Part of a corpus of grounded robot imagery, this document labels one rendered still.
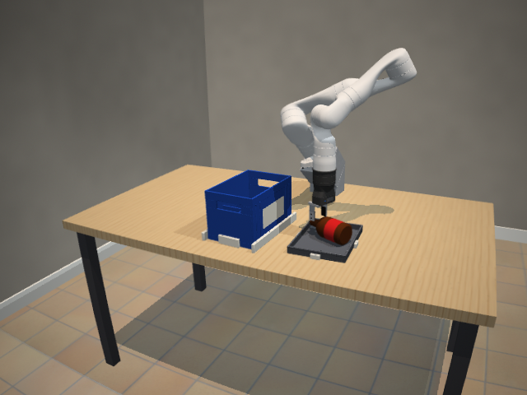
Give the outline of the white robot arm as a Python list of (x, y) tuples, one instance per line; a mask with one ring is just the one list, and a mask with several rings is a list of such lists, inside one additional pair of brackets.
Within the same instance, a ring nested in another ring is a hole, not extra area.
[[(384, 70), (389, 77), (377, 80)], [(331, 133), (332, 128), (337, 127), (369, 97), (411, 81), (416, 75), (416, 68), (406, 49), (395, 49), (381, 58), (361, 78), (345, 79), (285, 106), (281, 110), (282, 130), (305, 159), (314, 154), (333, 156), (336, 142)], [(310, 112), (311, 127), (306, 121), (306, 115)]]

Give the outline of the brown bottle with red label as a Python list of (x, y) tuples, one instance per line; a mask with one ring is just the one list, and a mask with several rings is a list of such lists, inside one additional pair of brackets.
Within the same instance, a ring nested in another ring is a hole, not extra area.
[(319, 236), (336, 244), (345, 245), (352, 237), (352, 227), (348, 223), (329, 216), (310, 221), (310, 225), (316, 227)]

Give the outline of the blue plastic crate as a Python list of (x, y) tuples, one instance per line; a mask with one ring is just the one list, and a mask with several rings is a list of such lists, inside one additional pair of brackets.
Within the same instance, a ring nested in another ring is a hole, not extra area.
[[(279, 182), (259, 186), (258, 179)], [(266, 190), (267, 189), (267, 190)], [(204, 191), (208, 239), (218, 235), (251, 244), (291, 215), (291, 176), (246, 170)]]

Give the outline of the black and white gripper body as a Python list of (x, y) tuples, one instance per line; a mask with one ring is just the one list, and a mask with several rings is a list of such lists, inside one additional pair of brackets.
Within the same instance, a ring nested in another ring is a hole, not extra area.
[[(312, 167), (313, 166), (313, 167)], [(336, 155), (313, 155), (301, 161), (301, 167), (312, 167), (314, 191), (312, 203), (323, 206), (335, 201)]]

